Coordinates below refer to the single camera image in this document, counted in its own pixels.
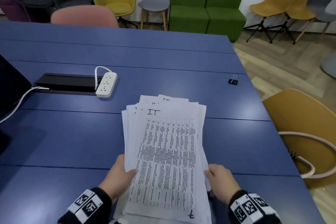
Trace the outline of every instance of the pink chair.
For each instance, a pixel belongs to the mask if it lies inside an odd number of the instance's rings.
[[[51,23],[119,28],[113,12],[100,5],[78,5],[59,9],[52,14]]]

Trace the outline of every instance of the black binder clip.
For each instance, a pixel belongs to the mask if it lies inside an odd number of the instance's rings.
[[[229,84],[233,84],[233,85],[237,85],[238,84],[238,80],[236,80],[237,75],[233,75],[233,77],[229,80]]]

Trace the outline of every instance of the white power strip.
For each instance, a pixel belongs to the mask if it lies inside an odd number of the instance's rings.
[[[117,81],[117,74],[113,72],[107,72],[104,74],[97,90],[96,95],[99,98],[109,98],[112,94],[114,85]]]

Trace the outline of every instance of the stack of papers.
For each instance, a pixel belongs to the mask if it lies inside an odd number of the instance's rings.
[[[120,223],[211,223],[202,146],[206,106],[164,95],[141,96],[122,111],[125,169],[137,175],[119,198]]]

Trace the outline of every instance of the purple chair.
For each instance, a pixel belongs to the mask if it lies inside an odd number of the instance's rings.
[[[0,8],[10,21],[39,22],[30,10],[25,11],[16,0],[0,0]]]

